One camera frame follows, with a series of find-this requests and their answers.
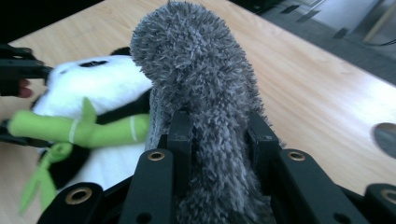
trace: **wooden table surface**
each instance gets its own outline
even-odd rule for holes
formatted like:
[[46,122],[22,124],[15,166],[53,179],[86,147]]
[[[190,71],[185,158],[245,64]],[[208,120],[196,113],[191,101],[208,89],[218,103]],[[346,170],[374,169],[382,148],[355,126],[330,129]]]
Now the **wooden table surface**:
[[[266,114],[287,147],[309,153],[330,178],[363,194],[371,183],[396,185],[396,160],[375,144],[373,128],[396,123],[396,89],[356,66],[225,0],[196,0],[231,28],[247,53]],[[106,0],[10,43],[27,47],[37,59],[56,66],[108,55],[129,46],[142,17],[165,0]],[[33,81],[35,96],[45,87]],[[0,119],[29,108],[29,99],[0,98]],[[0,143],[0,220],[36,223],[37,200],[17,215],[21,189],[35,169],[30,147]]]

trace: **gray fuzzy plush toy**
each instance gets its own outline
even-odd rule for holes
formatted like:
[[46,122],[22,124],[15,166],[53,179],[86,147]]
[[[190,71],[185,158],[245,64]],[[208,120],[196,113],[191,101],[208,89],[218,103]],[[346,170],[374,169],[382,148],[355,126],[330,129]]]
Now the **gray fuzzy plush toy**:
[[178,223],[272,223],[248,160],[248,114],[263,115],[253,69],[225,22],[202,6],[169,2],[134,30],[131,53],[152,81],[146,149],[187,109],[198,143]]

